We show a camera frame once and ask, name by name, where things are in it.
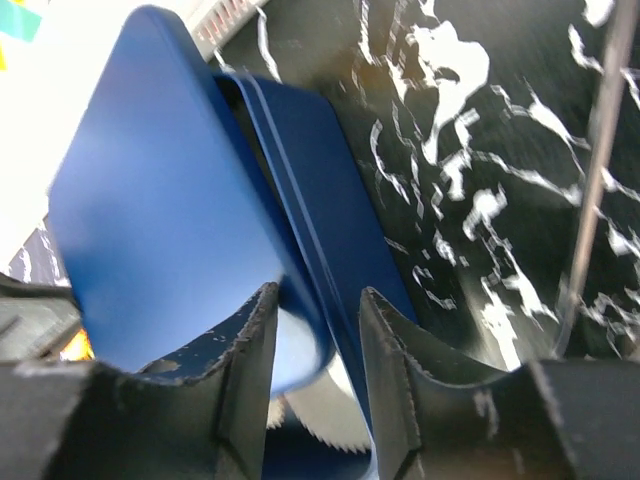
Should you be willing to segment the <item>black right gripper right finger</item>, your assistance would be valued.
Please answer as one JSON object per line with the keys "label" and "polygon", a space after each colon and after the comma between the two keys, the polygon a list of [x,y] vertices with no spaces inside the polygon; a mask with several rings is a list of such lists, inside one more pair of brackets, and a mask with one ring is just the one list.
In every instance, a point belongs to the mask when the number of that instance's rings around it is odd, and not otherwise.
{"label": "black right gripper right finger", "polygon": [[360,332],[383,479],[635,479],[639,366],[544,360],[501,372],[367,288]]}

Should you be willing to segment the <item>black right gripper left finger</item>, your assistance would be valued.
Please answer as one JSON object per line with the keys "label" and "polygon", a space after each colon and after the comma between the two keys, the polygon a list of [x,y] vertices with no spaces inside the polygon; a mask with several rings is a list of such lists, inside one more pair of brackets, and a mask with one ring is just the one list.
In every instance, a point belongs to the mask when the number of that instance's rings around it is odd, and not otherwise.
{"label": "black right gripper left finger", "polygon": [[257,479],[279,289],[131,374],[103,362],[1,366],[5,479]]}

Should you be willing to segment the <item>blue tin lid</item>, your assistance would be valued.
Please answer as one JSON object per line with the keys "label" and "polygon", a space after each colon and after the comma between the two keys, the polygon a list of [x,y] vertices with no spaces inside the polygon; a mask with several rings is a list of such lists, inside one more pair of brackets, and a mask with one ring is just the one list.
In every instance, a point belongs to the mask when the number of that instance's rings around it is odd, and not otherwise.
{"label": "blue tin lid", "polygon": [[285,212],[179,17],[125,20],[53,182],[49,222],[98,359],[136,372],[280,288],[271,391],[330,358]]}

